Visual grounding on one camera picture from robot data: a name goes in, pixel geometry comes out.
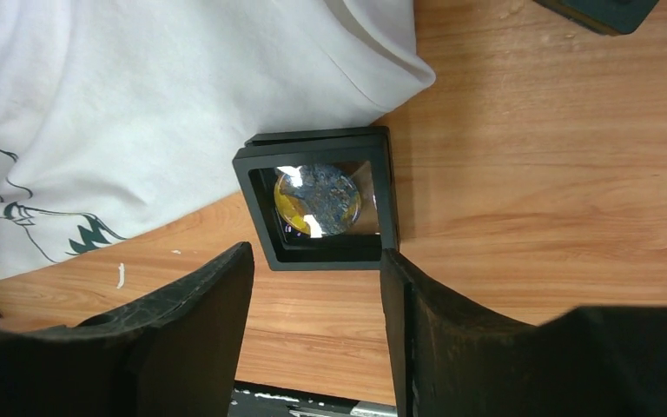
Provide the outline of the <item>white green garment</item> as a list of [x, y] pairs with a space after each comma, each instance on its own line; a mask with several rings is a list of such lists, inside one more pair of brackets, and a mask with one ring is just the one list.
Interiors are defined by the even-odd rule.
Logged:
[[233, 194], [256, 134], [434, 81], [410, 1], [0, 1], [0, 280]]

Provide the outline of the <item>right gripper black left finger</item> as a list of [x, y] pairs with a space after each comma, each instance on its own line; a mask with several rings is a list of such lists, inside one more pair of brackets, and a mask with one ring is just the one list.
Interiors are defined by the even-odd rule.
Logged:
[[0, 416], [224, 416], [254, 282], [240, 242], [75, 327], [0, 329]]

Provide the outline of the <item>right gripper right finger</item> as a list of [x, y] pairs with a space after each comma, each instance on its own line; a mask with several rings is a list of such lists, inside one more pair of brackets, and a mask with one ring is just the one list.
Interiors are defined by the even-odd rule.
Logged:
[[380, 292], [400, 416], [667, 416], [667, 307], [581, 306], [533, 326], [392, 249]]

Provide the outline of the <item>black square display case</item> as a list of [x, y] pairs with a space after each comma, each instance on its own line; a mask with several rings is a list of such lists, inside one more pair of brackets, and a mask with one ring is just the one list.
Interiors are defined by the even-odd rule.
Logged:
[[658, 0], [534, 0], [534, 3], [604, 36], [634, 33]]

